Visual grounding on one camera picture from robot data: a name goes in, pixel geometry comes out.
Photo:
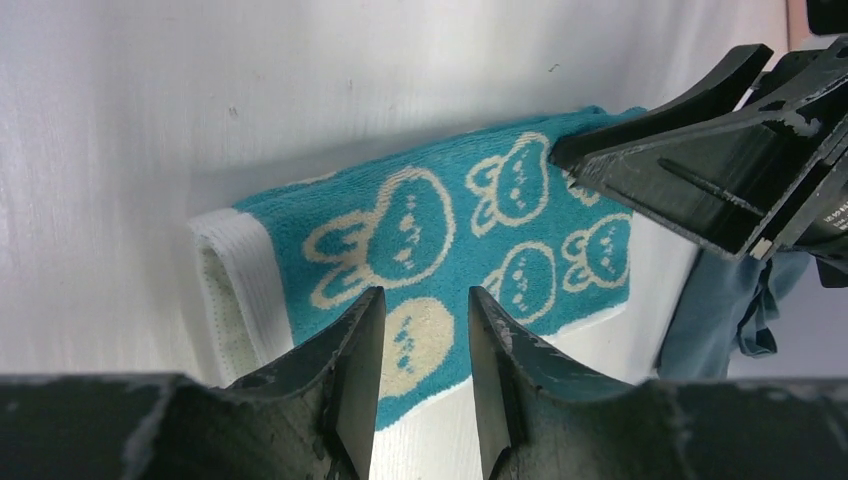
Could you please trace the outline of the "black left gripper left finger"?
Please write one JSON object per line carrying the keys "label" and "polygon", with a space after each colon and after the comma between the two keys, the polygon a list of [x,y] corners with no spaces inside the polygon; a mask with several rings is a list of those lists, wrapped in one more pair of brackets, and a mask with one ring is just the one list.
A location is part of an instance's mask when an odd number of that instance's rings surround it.
{"label": "black left gripper left finger", "polygon": [[5,375],[5,479],[365,479],[386,307],[366,289],[226,388],[185,375]]}

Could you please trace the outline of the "teal bunny pattern towel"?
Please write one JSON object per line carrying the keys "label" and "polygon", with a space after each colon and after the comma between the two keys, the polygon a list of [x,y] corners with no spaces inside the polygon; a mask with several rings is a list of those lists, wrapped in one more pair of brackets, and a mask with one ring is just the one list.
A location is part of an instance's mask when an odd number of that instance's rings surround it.
{"label": "teal bunny pattern towel", "polygon": [[455,136],[193,218],[205,316],[231,383],[385,291],[376,426],[470,374],[467,293],[537,335],[629,297],[629,209],[548,161],[560,138],[635,116],[592,106]]}

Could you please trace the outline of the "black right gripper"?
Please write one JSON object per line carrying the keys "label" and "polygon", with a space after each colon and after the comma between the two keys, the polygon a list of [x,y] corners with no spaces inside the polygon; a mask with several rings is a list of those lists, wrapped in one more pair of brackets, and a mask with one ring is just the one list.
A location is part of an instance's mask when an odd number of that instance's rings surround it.
{"label": "black right gripper", "polygon": [[718,255],[803,251],[847,285],[847,4],[792,1],[793,51],[739,45],[686,92],[549,162]]}

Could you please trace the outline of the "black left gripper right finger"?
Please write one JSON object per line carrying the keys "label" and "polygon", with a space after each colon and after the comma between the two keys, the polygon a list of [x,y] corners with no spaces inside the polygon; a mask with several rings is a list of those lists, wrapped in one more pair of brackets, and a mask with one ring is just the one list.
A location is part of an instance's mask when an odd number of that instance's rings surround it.
{"label": "black left gripper right finger", "polygon": [[843,479],[843,379],[630,385],[468,297],[486,479]]}

